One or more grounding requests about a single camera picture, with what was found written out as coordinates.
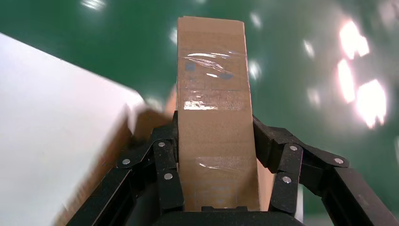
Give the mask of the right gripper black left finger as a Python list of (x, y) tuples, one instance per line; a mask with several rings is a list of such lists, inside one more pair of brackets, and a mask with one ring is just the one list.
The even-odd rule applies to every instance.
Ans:
[(177, 172), (177, 114), (167, 117), (144, 111), (134, 132), (117, 133), (113, 157), (104, 176), (69, 221), (71, 226), (127, 226), (147, 190), (155, 189), (150, 222), (169, 212), (181, 212), (184, 198)]

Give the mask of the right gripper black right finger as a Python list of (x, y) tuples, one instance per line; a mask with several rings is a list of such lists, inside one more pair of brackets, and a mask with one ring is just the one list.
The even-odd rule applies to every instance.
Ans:
[(256, 157), (275, 174), (268, 226), (298, 226), (297, 189), (321, 198), (335, 226), (396, 226), (398, 221), (349, 162), (253, 118)]

